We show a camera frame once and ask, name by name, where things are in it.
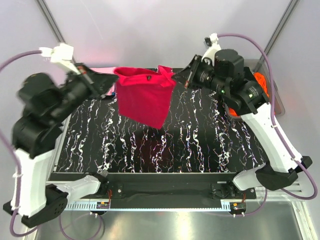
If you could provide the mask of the red t-shirt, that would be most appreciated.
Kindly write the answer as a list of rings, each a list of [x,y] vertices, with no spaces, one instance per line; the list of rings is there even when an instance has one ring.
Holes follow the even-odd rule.
[[[176,82],[173,69],[159,65],[157,71],[146,68],[117,67],[115,92],[118,113],[138,123],[161,129],[171,105]]]

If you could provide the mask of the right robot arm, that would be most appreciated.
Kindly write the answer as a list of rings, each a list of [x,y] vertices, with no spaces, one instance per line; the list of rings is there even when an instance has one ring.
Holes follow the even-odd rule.
[[[250,127],[268,160],[262,166],[239,172],[227,185],[228,195],[239,198],[245,190],[265,187],[270,191],[291,186],[312,160],[301,155],[290,143],[275,118],[269,98],[257,82],[244,58],[233,49],[218,50],[213,64],[200,55],[172,78],[188,89],[206,88],[221,96],[225,105]]]

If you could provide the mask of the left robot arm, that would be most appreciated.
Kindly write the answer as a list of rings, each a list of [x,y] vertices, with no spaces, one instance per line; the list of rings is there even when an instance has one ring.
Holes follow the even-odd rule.
[[[63,132],[63,122],[83,102],[104,99],[118,79],[112,73],[99,73],[81,63],[76,69],[77,72],[67,74],[60,86],[46,73],[32,74],[17,93],[24,102],[22,116],[12,129],[13,154],[19,165],[14,195],[3,210],[10,215],[19,214],[29,228],[57,218],[70,202],[89,195],[103,198],[108,193],[104,173],[88,173],[66,184],[47,184],[51,156]]]

